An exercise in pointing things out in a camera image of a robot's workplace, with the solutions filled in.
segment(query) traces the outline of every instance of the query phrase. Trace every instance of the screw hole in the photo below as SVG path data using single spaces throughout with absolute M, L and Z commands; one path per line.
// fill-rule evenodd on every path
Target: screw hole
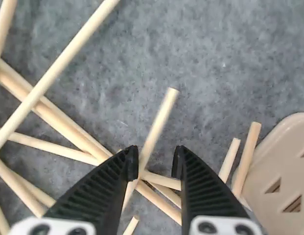
M 250 229 L 249 227 L 247 227 L 246 225 L 243 225 L 243 224 L 237 225 L 235 227 L 235 231 L 239 235 L 254 235 L 254 232 L 252 231 L 252 229 Z
M 87 235 L 87 232 L 82 228 L 76 228 L 71 230 L 68 235 Z
M 206 234 L 217 233 L 217 229 L 215 228 L 215 226 L 212 223 L 209 223 L 209 222 L 199 223 L 198 229 L 199 229 L 200 232 L 206 233 Z
M 40 224 L 35 226 L 31 232 L 30 235 L 47 235 L 49 232 L 49 225 L 47 224 Z

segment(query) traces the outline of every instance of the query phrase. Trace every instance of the short wooden dowel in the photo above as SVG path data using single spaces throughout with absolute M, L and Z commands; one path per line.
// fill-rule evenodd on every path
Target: short wooden dowel
M 161 186 L 165 186 L 167 188 L 172 188 L 178 191 L 181 191 L 181 181 L 174 179 L 174 178 L 169 178 L 165 177 L 159 174 L 155 174 L 149 171 L 145 171 L 142 174 L 142 178 L 149 183 L 155 183 Z
M 0 55 L 3 51 L 8 30 L 14 17 L 17 0 L 3 0 L 0 6 Z
M 175 204 L 177 207 L 181 209 L 181 197 L 179 197 L 169 188 L 151 182 L 149 183 L 151 186 L 156 188 L 162 195 L 164 195 L 167 199 L 169 199 L 173 204 Z
M 8 232 L 9 232 L 9 224 L 6 220 L 3 211 L 0 208 L 0 234 L 7 235 Z
M 166 124 L 166 121 L 169 117 L 169 114 L 171 112 L 171 109 L 176 101 L 178 91 L 173 88 L 168 88 L 167 93 L 165 95 L 165 98 L 161 104 L 161 107 L 156 115 L 156 118 L 153 122 L 153 125 L 150 129 L 150 132 L 146 138 L 146 141 L 144 143 L 144 146 L 141 150 L 141 153 L 139 155 L 139 176 L 137 180 L 131 181 L 128 183 L 126 194 L 124 196 L 124 201 L 122 205 L 122 210 L 125 209 L 127 206 L 130 197 L 135 190 L 139 179 L 141 178 L 141 175 L 144 172 L 144 169 L 146 167 L 146 164 L 151 156 L 151 153 L 155 147 L 155 144 Z
M 56 200 L 53 199 L 51 196 L 40 190 L 38 187 L 34 186 L 31 184 L 28 180 L 23 178 L 22 176 L 18 175 L 16 172 L 12 171 L 16 178 L 19 180 L 19 182 L 28 189 L 29 192 L 33 194 L 33 196 L 36 197 L 38 201 L 43 203 L 45 206 L 48 208 L 52 207 L 55 203 Z
M 138 222 L 139 222 L 139 217 L 137 215 L 133 216 L 126 230 L 123 232 L 123 235 L 132 235 L 134 229 L 136 229 L 137 227 Z
M 176 208 L 170 206 L 163 198 L 161 198 L 156 192 L 154 192 L 148 185 L 142 181 L 138 182 L 137 191 L 146 197 L 151 203 L 162 210 L 170 218 L 176 221 L 179 225 L 182 225 L 181 213 Z
M 113 10 L 119 0 L 104 0 L 88 21 L 82 26 L 63 52 L 58 56 L 51 67 L 42 76 L 30 94 L 19 105 L 15 112 L 0 129 L 0 148 L 5 144 L 8 136 L 13 133 L 26 115 L 31 111 L 41 96 L 48 90 L 58 75 L 79 52 L 95 30 L 101 25 L 108 14 Z
M 246 139 L 243 148 L 240 164 L 237 169 L 236 177 L 232 188 L 233 194 L 237 198 L 240 198 L 241 196 L 243 184 L 252 161 L 252 157 L 258 140 L 260 129 L 261 129 L 260 123 L 252 122 L 248 133 L 248 137 Z
M 36 198 L 18 181 L 11 170 L 0 159 L 0 177 L 33 212 L 36 217 L 42 217 L 45 209 Z
M 70 158 L 76 161 L 80 161 L 83 163 L 87 163 L 90 165 L 99 165 L 99 160 L 94 158 L 92 155 L 88 153 L 84 153 L 78 150 L 74 150 L 71 148 L 63 147 L 54 143 L 50 143 L 47 141 L 39 140 L 27 135 L 23 135 L 17 132 L 12 133 L 8 137 L 9 141 L 13 141 L 16 143 L 20 143 L 32 148 L 40 149 L 42 151 L 46 151 L 49 153 L 57 154 L 66 158 Z
M 229 174 L 231 172 L 232 166 L 234 164 L 234 159 L 236 157 L 236 153 L 238 152 L 239 146 L 240 146 L 241 140 L 237 138 L 233 138 L 229 150 L 227 152 L 227 155 L 225 157 L 225 160 L 220 168 L 219 171 L 219 178 L 226 183 L 229 177 Z

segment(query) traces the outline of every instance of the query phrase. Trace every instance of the gray carpet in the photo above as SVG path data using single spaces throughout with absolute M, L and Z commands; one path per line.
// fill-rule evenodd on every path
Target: gray carpet
M 19 1 L 3 59 L 36 84 L 99 4 Z M 121 0 L 46 95 L 117 151 L 142 147 L 169 86 L 181 93 L 148 169 L 169 176 L 175 146 L 184 144 L 218 171 L 251 121 L 262 123 L 262 139 L 304 111 L 304 0 Z M 18 104 L 0 87 L 0 126 Z M 18 131 L 74 147 L 34 113 Z M 11 142 L 0 157 L 56 199 L 92 169 Z M 10 224 L 31 215 L 1 179 L 0 205 Z M 136 235 L 180 233 L 137 192 L 120 231 L 135 213 Z

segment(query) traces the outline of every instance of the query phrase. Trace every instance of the pile of dowels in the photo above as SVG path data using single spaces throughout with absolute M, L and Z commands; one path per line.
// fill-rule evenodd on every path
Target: pile of dowels
M 104 0 L 102 2 L 63 52 L 58 56 L 55 62 L 46 71 L 35 87 L 32 87 L 22 76 L 0 59 L 0 84 L 21 101 L 21 104 L 10 116 L 7 122 L 0 127 L 0 149 L 7 140 L 10 140 L 91 165 L 99 165 L 112 156 L 111 152 L 105 149 L 99 142 L 70 119 L 70 117 L 44 97 L 44 93 L 70 63 L 72 58 L 79 52 L 81 47 L 87 42 L 96 29 L 101 25 L 118 2 L 119 0 Z M 3 50 L 5 38 L 14 15 L 16 5 L 17 0 L 3 0 L 0 7 L 0 55 Z M 168 89 L 140 153 L 139 177 L 137 180 L 128 184 L 123 209 L 126 207 L 132 192 L 137 190 L 141 195 L 146 197 L 150 202 L 181 225 L 181 199 L 172 190 L 181 190 L 181 182 L 176 179 L 151 173 L 145 169 L 154 146 L 169 117 L 177 95 L 177 90 L 173 88 Z M 14 131 L 31 110 L 52 128 L 81 149 L 81 151 L 15 133 Z M 236 180 L 234 182 L 233 192 L 238 198 L 240 197 L 244 180 L 248 172 L 259 132 L 260 124 L 253 122 L 243 150 Z M 228 175 L 231 171 L 239 144 L 240 140 L 234 138 L 220 170 L 219 176 L 224 182 L 227 181 Z M 0 177 L 37 217 L 43 216 L 46 212 L 46 207 L 49 208 L 55 203 L 53 198 L 10 170 L 1 160 Z M 168 204 L 164 198 L 159 196 L 142 180 L 147 181 L 177 207 Z M 124 234 L 132 234 L 137 223 L 138 218 L 134 216 Z M 5 235 L 8 231 L 9 225 L 0 209 L 0 235 Z

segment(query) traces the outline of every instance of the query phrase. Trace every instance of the long wooden dowel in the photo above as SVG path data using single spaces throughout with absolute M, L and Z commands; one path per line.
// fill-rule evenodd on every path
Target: long wooden dowel
M 179 225 L 182 225 L 181 213 L 176 208 L 170 206 L 163 198 L 161 198 L 156 192 L 154 192 L 143 181 L 139 181 L 137 185 L 137 191 L 146 197 L 147 200 L 152 202 L 170 218 L 176 221 Z
M 5 183 L 14 191 L 14 193 L 25 203 L 25 205 L 33 212 L 37 217 L 42 217 L 45 213 L 45 209 L 36 200 L 36 198 L 19 183 L 15 175 L 11 170 L 0 160 L 0 177 Z
M 252 161 L 252 157 L 258 140 L 260 129 L 261 129 L 260 123 L 252 122 L 248 133 L 248 137 L 246 139 L 243 148 L 240 164 L 237 169 L 236 178 L 234 180 L 234 184 L 232 188 L 233 194 L 237 198 L 240 198 L 241 196 L 243 184 Z
M 3 51 L 8 30 L 14 17 L 17 0 L 3 0 L 0 6 L 0 55 Z
M 55 62 L 50 66 L 39 82 L 32 89 L 30 94 L 19 105 L 15 112 L 0 129 L 0 148 L 7 141 L 8 136 L 13 133 L 41 96 L 52 85 L 57 76 L 69 64 L 72 58 L 79 52 L 95 30 L 101 25 L 104 19 L 113 10 L 119 0 L 104 0 L 98 9 L 92 14 L 88 21 L 82 26 Z
M 177 194 L 175 194 L 171 189 L 166 188 L 161 185 L 157 185 L 154 183 L 151 183 L 151 186 L 156 188 L 162 195 L 164 195 L 166 198 L 168 198 L 173 204 L 175 204 L 177 207 L 181 209 L 181 197 L 179 197 Z
M 18 74 L 3 60 L 0 60 L 0 84 L 20 101 L 23 101 L 33 88 L 30 83 L 28 83 L 22 76 L 20 76 L 20 74 Z M 70 117 L 57 108 L 57 106 L 50 102 L 46 97 L 41 97 L 41 101 L 38 102 L 32 111 L 79 149 L 89 153 L 92 152 L 94 156 L 95 150 L 90 150 L 90 145 L 92 145 L 91 148 L 96 148 L 98 150 L 97 158 L 101 158 L 100 154 L 102 154 L 102 152 L 106 154 L 106 156 L 102 156 L 104 160 L 112 156 L 110 151 L 96 141 L 90 134 L 84 131 L 77 123 L 75 123 Z M 77 139 L 78 134 L 81 134 L 83 137 Z M 157 177 L 157 174 L 153 173 L 147 174 L 147 177 L 149 179 L 145 179 L 144 174 L 142 176 L 142 178 L 147 181 L 151 180 L 151 182 L 163 185 L 165 187 L 171 185 L 173 189 L 176 190 L 179 190 L 179 187 L 181 187 L 180 181 L 168 177 Z
M 70 158 L 76 161 L 80 161 L 83 163 L 87 163 L 90 165 L 99 165 L 98 159 L 94 158 L 92 155 L 88 153 L 84 153 L 78 150 L 74 150 L 71 148 L 63 147 L 54 143 L 50 143 L 47 141 L 39 140 L 27 135 L 23 135 L 17 132 L 12 133 L 8 137 L 9 141 L 13 141 L 16 143 L 20 143 L 32 148 L 40 149 L 42 151 L 46 151 L 49 153 L 57 154 L 66 158 Z
M 16 178 L 19 180 L 19 182 L 28 189 L 29 192 L 33 194 L 33 196 L 36 197 L 38 201 L 43 203 L 45 206 L 48 208 L 52 207 L 55 203 L 56 200 L 47 195 L 45 192 L 40 190 L 38 187 L 34 186 L 31 184 L 28 180 L 24 179 L 22 176 L 18 175 L 16 172 L 12 171 Z
M 230 174 L 230 171 L 232 169 L 232 166 L 234 164 L 234 159 L 236 157 L 236 153 L 238 152 L 239 146 L 240 146 L 241 140 L 237 138 L 233 138 L 229 150 L 227 152 L 227 155 L 225 157 L 224 162 L 222 163 L 222 166 L 219 171 L 219 178 L 226 183 Z
M 178 191 L 181 191 L 181 181 L 174 179 L 174 178 L 168 178 L 162 175 L 158 175 L 149 171 L 145 171 L 142 174 L 142 178 L 149 183 L 155 183 L 157 185 L 165 186 L 167 188 L 172 188 Z
M 168 90 L 167 90 L 165 98 L 161 104 L 161 107 L 156 115 L 154 123 L 151 127 L 151 130 L 146 138 L 142 151 L 139 155 L 138 179 L 128 183 L 128 186 L 126 189 L 126 194 L 124 196 L 122 210 L 124 210 L 125 207 L 127 206 L 128 202 L 130 200 L 130 197 L 131 197 L 133 191 L 135 190 L 135 188 L 139 182 L 139 179 L 141 178 L 141 175 L 144 172 L 146 164 L 147 164 L 147 162 L 151 156 L 151 153 L 155 147 L 155 144 L 165 126 L 165 123 L 169 117 L 170 111 L 175 103 L 178 93 L 179 92 L 173 88 L 168 88 Z
M 138 216 L 133 216 L 132 219 L 130 220 L 130 223 L 128 224 L 126 230 L 123 232 L 122 235 L 132 235 L 134 232 L 134 229 L 136 229 L 137 224 L 139 222 L 139 217 Z
M 22 100 L 21 96 L 23 95 L 23 91 L 26 91 L 26 89 L 23 86 L 21 86 L 17 81 L 22 81 L 21 82 L 22 85 L 25 85 L 28 88 L 31 85 L 3 61 L 2 61 L 1 65 L 2 65 L 2 67 L 0 70 L 0 84 L 3 85 L 8 91 L 10 91 L 16 98 Z M 87 132 L 85 132 L 85 131 L 84 131 L 84 133 L 81 132 L 81 130 L 82 130 L 81 127 L 79 129 L 75 129 L 75 128 L 72 129 L 72 127 L 74 126 L 74 125 L 72 125 L 73 121 L 68 116 L 66 116 L 66 114 L 64 114 L 62 111 L 60 111 L 55 105 L 53 105 L 47 98 L 42 97 L 41 100 L 48 103 L 49 106 L 43 104 L 43 102 L 39 102 L 35 106 L 33 111 L 37 115 L 39 115 L 44 121 L 46 121 L 50 126 L 52 126 L 55 130 L 57 130 L 59 133 L 61 133 L 66 139 L 71 141 L 78 148 L 91 153 L 93 156 L 95 156 L 94 148 L 103 150 L 104 147 L 100 143 L 98 143 L 94 138 L 92 138 Z M 36 107 L 39 104 L 41 104 L 40 107 L 45 106 L 45 108 L 38 110 Z M 41 113 L 42 110 L 45 110 L 45 111 L 49 110 L 49 112 L 54 113 L 54 115 L 49 115 L 49 112 Z M 82 141 L 73 142 L 79 135 L 82 135 L 82 137 L 86 138 L 87 140 L 84 141 L 84 138 L 79 137 L 79 140 L 82 140 Z M 89 148 L 90 144 L 88 144 L 88 142 L 93 144 L 92 148 Z M 107 159 L 108 157 L 110 157 L 112 155 L 107 149 L 103 150 L 103 152 L 109 153 L 109 155 L 106 154 L 105 159 Z M 143 196 L 145 196 L 146 194 L 149 194 L 149 196 L 150 196 L 150 192 L 145 192 L 144 189 L 141 191 L 141 193 Z
M 0 208 L 0 233 L 6 235 L 9 232 L 9 224 L 5 218 L 3 211 Z

